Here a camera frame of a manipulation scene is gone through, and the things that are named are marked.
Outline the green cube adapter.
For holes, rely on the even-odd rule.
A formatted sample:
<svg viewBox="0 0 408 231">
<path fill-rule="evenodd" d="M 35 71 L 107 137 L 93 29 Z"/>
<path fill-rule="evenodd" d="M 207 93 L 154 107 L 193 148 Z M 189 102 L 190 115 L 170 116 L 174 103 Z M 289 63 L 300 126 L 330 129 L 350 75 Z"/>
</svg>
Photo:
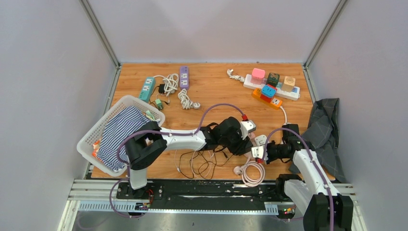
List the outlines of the green cube adapter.
<svg viewBox="0 0 408 231">
<path fill-rule="evenodd" d="M 163 103 L 162 103 L 162 101 L 160 99 L 156 99 L 154 102 L 155 102 L 156 107 L 157 107 L 158 110 L 163 110 L 163 108 L 164 108 Z"/>
</svg>

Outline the purple power strip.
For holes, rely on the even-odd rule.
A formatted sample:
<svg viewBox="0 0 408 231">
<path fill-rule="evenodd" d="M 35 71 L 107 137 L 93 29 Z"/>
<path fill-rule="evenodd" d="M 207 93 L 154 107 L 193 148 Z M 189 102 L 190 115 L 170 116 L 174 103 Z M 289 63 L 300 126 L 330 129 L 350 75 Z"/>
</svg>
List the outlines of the purple power strip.
<svg viewBox="0 0 408 231">
<path fill-rule="evenodd" d="M 186 65 L 181 66 L 179 69 L 179 86 L 181 90 L 190 88 L 189 68 Z"/>
</svg>

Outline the black power adapter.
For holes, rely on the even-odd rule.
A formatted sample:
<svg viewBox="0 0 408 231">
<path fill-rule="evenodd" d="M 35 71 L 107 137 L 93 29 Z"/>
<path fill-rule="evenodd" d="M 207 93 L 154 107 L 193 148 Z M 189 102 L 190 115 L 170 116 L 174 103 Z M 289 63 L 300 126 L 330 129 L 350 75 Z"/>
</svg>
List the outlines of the black power adapter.
<svg viewBox="0 0 408 231">
<path fill-rule="evenodd" d="M 151 94 L 150 99 L 149 99 L 149 104 L 152 104 L 154 107 L 156 107 L 156 104 L 155 104 L 155 102 L 154 102 L 155 100 L 152 101 L 152 96 L 154 95 L 154 93 L 155 93 L 156 90 L 158 90 L 158 93 L 155 95 L 155 100 L 158 99 L 158 95 L 166 96 L 165 85 L 164 85 L 164 84 L 159 84 L 158 86 L 156 86 L 156 87 L 153 89 L 152 94 Z M 169 105 L 169 104 L 170 104 L 170 98 L 169 98 L 169 96 L 168 96 L 168 100 L 167 100 L 167 101 L 162 101 L 162 103 L 163 103 L 163 107 L 164 107 L 164 103 L 165 103 L 166 105 Z"/>
</svg>

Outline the teal power strip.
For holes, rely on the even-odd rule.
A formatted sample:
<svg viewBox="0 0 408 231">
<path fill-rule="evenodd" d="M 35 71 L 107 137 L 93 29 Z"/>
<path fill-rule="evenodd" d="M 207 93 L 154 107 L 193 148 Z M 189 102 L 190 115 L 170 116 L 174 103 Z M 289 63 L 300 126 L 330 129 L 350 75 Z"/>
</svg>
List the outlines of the teal power strip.
<svg viewBox="0 0 408 231">
<path fill-rule="evenodd" d="M 155 78 L 147 77 L 139 93 L 139 99 L 148 103 L 155 88 Z"/>
</svg>

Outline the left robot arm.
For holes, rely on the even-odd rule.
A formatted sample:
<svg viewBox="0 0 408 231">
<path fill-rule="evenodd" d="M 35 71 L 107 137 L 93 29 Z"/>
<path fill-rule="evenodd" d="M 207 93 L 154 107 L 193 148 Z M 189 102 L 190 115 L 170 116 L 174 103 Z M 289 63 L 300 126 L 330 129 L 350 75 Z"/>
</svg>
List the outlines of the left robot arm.
<svg viewBox="0 0 408 231">
<path fill-rule="evenodd" d="M 165 151 L 188 149 L 210 151 L 227 149 L 233 155 L 243 155 L 252 148 L 249 134 L 256 130 L 251 120 L 229 117 L 193 130 L 171 130 L 149 122 L 124 141 L 129 160 L 129 193 L 136 199 L 147 194 L 147 168 Z"/>
</svg>

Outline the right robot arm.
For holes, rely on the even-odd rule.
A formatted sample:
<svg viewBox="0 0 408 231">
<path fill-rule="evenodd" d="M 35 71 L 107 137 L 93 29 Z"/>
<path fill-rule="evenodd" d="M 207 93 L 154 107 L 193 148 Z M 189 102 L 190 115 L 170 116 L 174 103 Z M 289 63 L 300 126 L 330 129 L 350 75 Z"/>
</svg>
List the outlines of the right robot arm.
<svg viewBox="0 0 408 231">
<path fill-rule="evenodd" d="M 270 163 L 289 160 L 300 175 L 281 174 L 276 180 L 275 195 L 281 201 L 291 199 L 303 217 L 306 231 L 350 231 L 354 204 L 330 182 L 318 161 L 317 153 L 300 135 L 296 124 L 285 124 L 281 144 L 263 145 L 263 158 Z"/>
</svg>

